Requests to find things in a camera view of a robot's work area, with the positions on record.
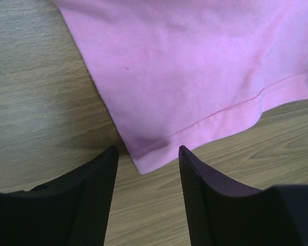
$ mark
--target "pink t-shirt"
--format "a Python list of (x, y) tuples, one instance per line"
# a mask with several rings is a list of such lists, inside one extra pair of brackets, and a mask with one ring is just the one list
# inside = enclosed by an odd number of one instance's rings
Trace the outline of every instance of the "pink t-shirt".
[(308, 0), (54, 0), (140, 173), (308, 99)]

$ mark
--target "black mesh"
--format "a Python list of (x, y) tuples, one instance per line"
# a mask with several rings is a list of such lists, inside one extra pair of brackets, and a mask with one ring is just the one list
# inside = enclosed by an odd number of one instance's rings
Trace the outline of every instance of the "black mesh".
[(191, 245), (214, 246), (201, 179), (181, 152), (179, 162)]
[(72, 226), (69, 246), (104, 245), (116, 171), (107, 160), (85, 185), (85, 191)]
[(118, 168), (111, 147), (31, 191), (0, 193), (0, 246), (102, 246)]

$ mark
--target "wood grain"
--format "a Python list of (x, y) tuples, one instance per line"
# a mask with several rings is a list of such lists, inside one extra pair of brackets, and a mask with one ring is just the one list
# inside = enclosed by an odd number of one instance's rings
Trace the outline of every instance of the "wood grain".
[[(57, 8), (0, 1), (0, 191), (28, 190), (110, 145), (122, 156), (105, 245), (190, 245), (178, 163), (140, 175)], [(308, 100), (195, 153), (257, 188), (308, 183)]]

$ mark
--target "seam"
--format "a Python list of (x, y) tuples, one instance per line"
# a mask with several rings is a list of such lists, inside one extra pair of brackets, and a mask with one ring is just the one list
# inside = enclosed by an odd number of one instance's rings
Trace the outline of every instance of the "seam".
[[(304, 71), (304, 72), (301, 72), (301, 73), (298, 73), (298, 74), (290, 75), (290, 76), (285, 77), (285, 78), (283, 78), (283, 79), (281, 79), (281, 80), (279, 80), (279, 81), (276, 81), (276, 82), (274, 82), (274, 83), (272, 83), (272, 84), (270, 84), (270, 85), (264, 87), (262, 90), (259, 91), (259, 93), (258, 93), (256, 96), (254, 96), (254, 97), (252, 97), (252, 98), (250, 98), (250, 99), (248, 99), (248, 100), (239, 102), (239, 103), (237, 103), (237, 104), (228, 106), (228, 107), (226, 107), (226, 108), (224, 108), (224, 109), (222, 109), (222, 110), (219, 110), (219, 111), (217, 111), (217, 112), (215, 112), (215, 113), (213, 113), (213, 114), (211, 114), (211, 115), (209, 115), (209, 116), (206, 116), (206, 117), (202, 118), (201, 120), (199, 120), (199, 121), (197, 121), (197, 122), (195, 122), (195, 123), (193, 123), (193, 124), (191, 124), (191, 125), (189, 125), (189, 126), (183, 128), (183, 129), (181, 129), (181, 130), (179, 130), (179, 131), (177, 131), (177, 132), (175, 132), (175, 133), (173, 133), (173, 134), (171, 134), (171, 135), (169, 135), (169, 136), (167, 136), (167, 137), (164, 137), (164, 138), (162, 138), (162, 139), (160, 139), (160, 140), (158, 140), (158, 141), (152, 143), (151, 145), (149, 145), (149, 146), (147, 146), (147, 147), (145, 147), (145, 148), (142, 148), (142, 149), (136, 151), (136, 152), (133, 154), (133, 156), (139, 155), (140, 153), (142, 153), (142, 152), (144, 152), (144, 151), (150, 149), (152, 146), (157, 145), (157, 144), (163, 142), (164, 140), (169, 139), (169, 138), (171, 138), (171, 137), (173, 137), (173, 136), (176, 136), (176, 135), (178, 135), (178, 134), (180, 134), (180, 133), (186, 131), (187, 129), (194, 127), (195, 125), (198, 125), (198, 124), (201, 123), (202, 121), (207, 120), (207, 119), (213, 117), (213, 116), (216, 115), (216, 114), (219, 114), (219, 113), (221, 113), (221, 112), (223, 112), (223, 111), (226, 111), (226, 110), (228, 110), (228, 109), (230, 109), (230, 108), (235, 108), (235, 107), (237, 107), (237, 106), (239, 106), (239, 105), (242, 105), (242, 104), (245, 104), (245, 103), (248, 103), (248, 102), (250, 102), (250, 101), (255, 100), (257, 97), (261, 96), (262, 93), (263, 93), (264, 91), (266, 91), (268, 88), (270, 88), (270, 87), (272, 87), (272, 86), (274, 86), (274, 85), (276, 85), (276, 84), (279, 84), (280, 82), (283, 82), (284, 80), (287, 80), (287, 79), (290, 79), (290, 78), (292, 78), (292, 77), (296, 77), (296, 76), (299, 76), (299, 75), (302, 75), (302, 74), (306, 74), (306, 73), (308, 73), (308, 71)], [(252, 105), (252, 106), (250, 106), (250, 107), (248, 107), (248, 108), (246, 108), (246, 109), (242, 109), (242, 110), (237, 111), (237, 112), (235, 112), (235, 113), (232, 113), (232, 114), (229, 114), (229, 115), (225, 115), (224, 117), (221, 117), (221, 118), (216, 119), (216, 120), (214, 120), (214, 121), (210, 121), (210, 122), (208, 122), (207, 124), (205, 124), (205, 125), (203, 125), (203, 126), (210, 125), (210, 124), (212, 124), (212, 123), (214, 123), (214, 122), (216, 122), (216, 121), (218, 121), (218, 120), (221, 120), (221, 119), (230, 117), (231, 115), (238, 114), (238, 113), (240, 113), (240, 112), (242, 112), (242, 111), (248, 110), (248, 109), (250, 109), (250, 108), (256, 106), (256, 105), (259, 104), (259, 103), (260, 103), (260, 102), (257, 102), (256, 104), (254, 104), (254, 105)], [(177, 140), (180, 140), (180, 139), (184, 139), (184, 138), (186, 138), (186, 137), (192, 135), (193, 133), (194, 133), (194, 131), (191, 132), (191, 133), (189, 133), (189, 134), (187, 134), (187, 135), (185, 135), (185, 136), (183, 136), (183, 137), (181, 137), (181, 138), (178, 138), (178, 139), (172, 141), (171, 143), (176, 142)]]

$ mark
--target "laminate floor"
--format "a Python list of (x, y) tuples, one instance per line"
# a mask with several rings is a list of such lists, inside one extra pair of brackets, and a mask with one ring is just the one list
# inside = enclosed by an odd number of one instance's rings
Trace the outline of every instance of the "laminate floor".
[[(109, 145), (121, 158), (105, 245), (190, 245), (177, 161), (140, 175), (57, 8), (0, 1), (0, 191), (49, 181)], [(308, 183), (308, 100), (194, 152), (257, 188)]]

